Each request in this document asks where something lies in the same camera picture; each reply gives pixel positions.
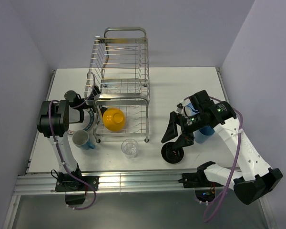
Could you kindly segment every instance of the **lavender wall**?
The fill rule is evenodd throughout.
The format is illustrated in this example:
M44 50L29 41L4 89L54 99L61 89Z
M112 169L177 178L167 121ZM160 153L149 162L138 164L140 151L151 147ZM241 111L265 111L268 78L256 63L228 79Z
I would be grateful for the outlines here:
M94 36L142 26L150 66L221 66L254 0L11 0L52 68L89 66Z
M25 171L50 70L8 0L0 0L0 228Z
M244 129L283 179L268 200L286 228L286 0L252 6L224 64L230 102L244 113Z

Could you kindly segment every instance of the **clear plastic cup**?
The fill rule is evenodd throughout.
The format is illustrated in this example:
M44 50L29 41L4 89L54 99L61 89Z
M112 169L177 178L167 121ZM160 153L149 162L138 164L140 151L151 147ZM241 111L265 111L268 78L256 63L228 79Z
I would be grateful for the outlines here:
M121 149L125 156L129 159L138 156L138 143L133 139L126 139L123 141Z

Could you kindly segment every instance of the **table surface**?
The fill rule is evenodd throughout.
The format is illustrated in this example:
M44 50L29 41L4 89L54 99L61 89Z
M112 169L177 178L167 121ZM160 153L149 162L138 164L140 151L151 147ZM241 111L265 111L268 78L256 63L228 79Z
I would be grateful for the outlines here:
M64 99L68 90L74 90L82 97L84 94L88 69L58 69L56 71L49 100ZM144 137L139 144L139 155L135 159L127 159L121 151L121 143L101 142L94 150L77 148L72 137L69 143L82 171L129 171L197 168L207 161L214 161L223 167L231 167L233 156L221 138L215 133L203 144L195 143L184 148L184 158L178 164L169 164L162 159L161 139L166 131L169 113L176 110L176 105L183 98L200 90L206 90L210 96L224 100L220 81L213 67L209 68L150 68L150 105L148 143ZM70 129L82 128L71 124ZM31 155L30 173L50 172L58 169L58 162L52 146L43 134L37 134Z

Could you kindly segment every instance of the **wire rack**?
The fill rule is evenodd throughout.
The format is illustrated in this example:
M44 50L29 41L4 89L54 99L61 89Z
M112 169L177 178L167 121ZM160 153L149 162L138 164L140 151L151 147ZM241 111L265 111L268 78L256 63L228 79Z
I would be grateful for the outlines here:
M142 31L141 38L107 38L109 31ZM95 87L100 94L92 96ZM97 110L93 134L100 142L121 136L144 136L148 142L149 68L146 32L141 27L109 27L104 38L95 37L85 101ZM101 107L117 107L126 116L121 131L112 132L102 122Z

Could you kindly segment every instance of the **blue mug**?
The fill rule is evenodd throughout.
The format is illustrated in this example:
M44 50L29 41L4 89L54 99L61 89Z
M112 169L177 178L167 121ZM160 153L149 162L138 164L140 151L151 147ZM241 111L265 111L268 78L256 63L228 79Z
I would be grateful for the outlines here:
M89 134L85 130L76 131L72 137L73 143L80 149L94 149L95 145L91 142Z
M189 103L187 106L191 109L191 116L198 113L198 111L197 112L194 111L193 105L191 103ZM215 130L211 128L209 125L204 128L201 128L197 130L194 134L195 142L202 144L214 133L215 133Z

